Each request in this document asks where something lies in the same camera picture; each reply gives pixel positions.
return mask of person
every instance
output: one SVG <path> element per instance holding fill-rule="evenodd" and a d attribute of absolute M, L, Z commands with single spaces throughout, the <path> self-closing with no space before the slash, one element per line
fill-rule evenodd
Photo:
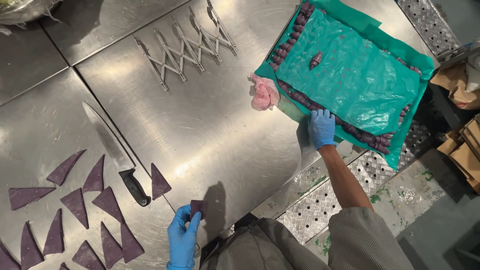
<path fill-rule="evenodd" d="M 328 169 L 330 182 L 342 207 L 329 222 L 328 265 L 298 243 L 292 233 L 273 219 L 262 218 L 222 240 L 201 270 L 410 270 L 410 261 L 373 207 L 357 179 L 336 151 L 335 116 L 312 111 L 309 133 Z M 188 229 L 190 205 L 180 207 L 168 227 L 170 262 L 167 270 L 191 270 L 200 212 Z"/>

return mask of pink paper towel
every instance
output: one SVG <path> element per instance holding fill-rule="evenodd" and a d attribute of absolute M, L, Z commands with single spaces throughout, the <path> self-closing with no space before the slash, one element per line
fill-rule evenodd
<path fill-rule="evenodd" d="M 266 110 L 270 106 L 278 106 L 280 95 L 274 81 L 250 74 L 250 78 L 255 82 L 255 96 L 252 100 L 252 107 L 255 110 Z"/>

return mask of teal plastic wrap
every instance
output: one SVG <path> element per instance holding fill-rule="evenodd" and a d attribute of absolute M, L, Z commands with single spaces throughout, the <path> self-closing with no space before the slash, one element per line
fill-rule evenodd
<path fill-rule="evenodd" d="M 338 0 L 311 0 L 310 3 L 314 4 L 316 8 L 325 10 L 330 17 L 340 21 L 341 23 L 343 23 L 348 27 L 351 27 L 354 31 L 360 34 L 364 39 L 370 40 L 378 48 L 386 49 L 390 51 L 391 55 L 394 57 L 400 57 L 407 64 L 407 66 L 409 65 L 415 66 L 419 68 L 420 71 L 422 72 L 422 75 L 420 77 L 419 84 L 418 84 L 418 92 L 412 101 L 413 104 L 410 106 L 410 111 L 407 112 L 407 115 L 403 118 L 404 121 L 398 127 L 396 134 L 390 140 L 391 146 L 388 147 L 388 149 L 390 150 L 390 154 L 384 155 L 372 149 L 367 144 L 359 142 L 352 135 L 346 133 L 341 128 L 341 126 L 336 126 L 335 128 L 336 136 L 341 137 L 357 146 L 379 153 L 386 160 L 386 162 L 390 167 L 392 167 L 393 169 L 396 169 L 398 165 L 400 151 L 403 146 L 405 137 L 409 131 L 410 124 L 413 119 L 413 115 L 417 110 L 418 103 L 420 102 L 421 97 L 423 96 L 425 88 L 428 84 L 428 80 L 430 79 L 432 72 L 434 70 L 432 59 L 429 56 L 418 53 L 409 45 L 405 44 L 400 40 L 392 38 L 387 33 L 380 30 L 378 28 L 381 24 L 380 22 L 376 21 L 375 19 L 369 17 L 364 13 L 361 13 L 341 3 Z M 299 11 L 295 13 L 293 18 L 297 17 L 298 12 Z M 290 21 L 285 32 L 281 35 L 279 41 L 277 42 L 275 48 L 278 48 L 279 44 L 286 42 L 286 40 L 289 38 L 290 32 L 293 31 L 293 26 L 294 26 L 294 20 Z M 262 65 L 255 71 L 255 74 L 261 77 L 270 78 L 276 82 L 276 75 L 273 72 L 272 68 L 268 65 L 268 62 L 262 63 Z M 279 87 L 278 89 L 279 89 L 279 92 L 285 98 L 292 101 L 303 113 L 310 115 L 310 111 L 307 108 L 297 103 L 296 101 L 292 100 Z"/>
<path fill-rule="evenodd" d="M 319 52 L 322 60 L 310 70 L 310 59 Z M 400 112 L 417 96 L 420 80 L 415 71 L 318 9 L 276 76 L 374 135 L 397 131 Z"/>

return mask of forearm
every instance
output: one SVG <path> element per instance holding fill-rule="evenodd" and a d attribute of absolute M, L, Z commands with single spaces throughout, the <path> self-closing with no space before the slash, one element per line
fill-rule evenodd
<path fill-rule="evenodd" d="M 318 149 L 330 176 L 330 183 L 342 208 L 368 207 L 372 204 L 352 172 L 337 153 L 334 145 L 325 145 Z"/>

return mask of striped shirt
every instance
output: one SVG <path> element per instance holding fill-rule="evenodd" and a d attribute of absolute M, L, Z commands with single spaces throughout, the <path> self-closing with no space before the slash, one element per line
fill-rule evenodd
<path fill-rule="evenodd" d="M 342 209 L 329 223 L 328 265 L 273 219 L 221 241 L 201 270 L 412 270 L 385 221 L 366 207 Z"/>

